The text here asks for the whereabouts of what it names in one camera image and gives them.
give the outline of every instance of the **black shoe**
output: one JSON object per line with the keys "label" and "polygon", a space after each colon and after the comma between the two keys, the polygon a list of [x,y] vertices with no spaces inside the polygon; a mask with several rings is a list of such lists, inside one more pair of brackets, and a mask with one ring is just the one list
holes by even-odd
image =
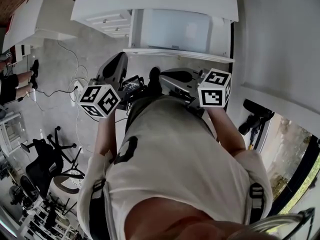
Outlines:
{"label": "black shoe", "polygon": [[37,84],[36,78],[34,76],[35,75],[31,76],[31,79],[30,79],[29,83],[31,83],[32,84],[32,88],[36,90],[36,89],[38,89],[38,84]]}
{"label": "black shoe", "polygon": [[30,68],[31,71],[33,71],[33,77],[37,78],[38,77],[38,69],[39,69],[39,61],[36,59]]}
{"label": "black shoe", "polygon": [[160,76],[160,69],[157,67],[154,67],[153,69],[151,69],[149,73],[150,82],[159,81],[159,76]]}

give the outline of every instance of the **white wall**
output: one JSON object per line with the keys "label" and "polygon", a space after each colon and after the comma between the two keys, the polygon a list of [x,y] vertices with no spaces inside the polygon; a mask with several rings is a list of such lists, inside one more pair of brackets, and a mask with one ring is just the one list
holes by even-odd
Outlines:
{"label": "white wall", "polygon": [[243,1],[240,77],[233,77],[242,98],[320,137],[320,0]]}

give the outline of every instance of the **concrete floor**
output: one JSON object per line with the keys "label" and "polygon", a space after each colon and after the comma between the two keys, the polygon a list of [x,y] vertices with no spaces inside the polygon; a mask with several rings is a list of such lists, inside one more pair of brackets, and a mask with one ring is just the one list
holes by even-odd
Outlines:
{"label": "concrete floor", "polygon": [[[77,55],[79,65],[85,66],[88,71],[88,80],[96,76],[100,66],[110,57],[128,47],[127,38],[111,38],[86,26],[81,29],[78,38],[60,41],[59,43]],[[66,91],[77,68],[74,55],[59,47],[56,40],[47,39],[43,47],[31,51],[31,55],[28,56],[29,68],[35,59],[39,60],[38,90],[46,92],[48,95],[56,90]],[[148,84],[149,72],[155,66],[162,71],[178,67],[188,67],[194,70],[216,68],[226,71],[229,65],[171,56],[132,55],[129,56],[128,60],[127,78],[139,75],[144,78],[145,84]],[[25,57],[23,61],[13,68],[13,72],[20,74],[26,71],[27,58]],[[80,68],[77,77],[85,76],[85,72]],[[36,92],[35,97],[43,111],[27,97],[21,102],[13,102],[8,105],[10,111],[14,110],[21,113],[20,121],[22,128],[25,130],[24,139],[32,141],[32,139],[46,138],[48,134],[54,133],[56,126],[61,126],[61,131],[59,132],[61,143],[64,145],[77,144],[77,148],[68,149],[65,154],[70,158],[74,158],[79,147],[83,147],[83,152],[78,158],[78,168],[86,172],[88,159],[91,156],[90,152],[94,150],[98,123],[87,116],[81,108],[79,109],[77,122],[77,106],[71,102],[69,95],[66,93],[58,92],[51,97],[46,97],[44,94]],[[117,110],[116,120],[126,117],[125,111]],[[125,126],[126,120],[116,124],[118,148],[124,138]],[[15,167],[20,167],[24,170],[37,156],[34,148],[31,149],[31,153],[28,156],[23,150],[19,149],[10,156],[9,160]],[[67,170],[68,168],[70,168],[70,164],[65,162],[64,169]],[[77,200],[77,195],[62,192],[53,182],[51,183],[50,191],[64,202],[71,198],[69,204],[73,204]]]}

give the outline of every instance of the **shoulder strap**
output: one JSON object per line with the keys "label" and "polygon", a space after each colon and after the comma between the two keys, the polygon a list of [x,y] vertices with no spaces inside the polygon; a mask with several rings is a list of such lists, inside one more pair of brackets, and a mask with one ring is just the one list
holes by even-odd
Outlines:
{"label": "shoulder strap", "polygon": [[89,230],[93,240],[110,240],[105,212],[105,196],[103,192],[105,183],[106,180],[103,179],[93,186],[89,208]]}
{"label": "shoulder strap", "polygon": [[259,183],[253,183],[250,186],[250,198],[252,199],[250,224],[255,223],[261,219],[264,212],[264,188]]}

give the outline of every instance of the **cube with markers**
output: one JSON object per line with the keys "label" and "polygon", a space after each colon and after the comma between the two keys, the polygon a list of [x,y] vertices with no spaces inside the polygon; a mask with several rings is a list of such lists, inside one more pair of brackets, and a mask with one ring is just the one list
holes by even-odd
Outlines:
{"label": "cube with markers", "polygon": [[110,84],[88,85],[83,89],[78,104],[91,117],[107,118],[120,101]]}
{"label": "cube with markers", "polygon": [[223,108],[231,93],[231,73],[212,68],[198,87],[201,107]]}

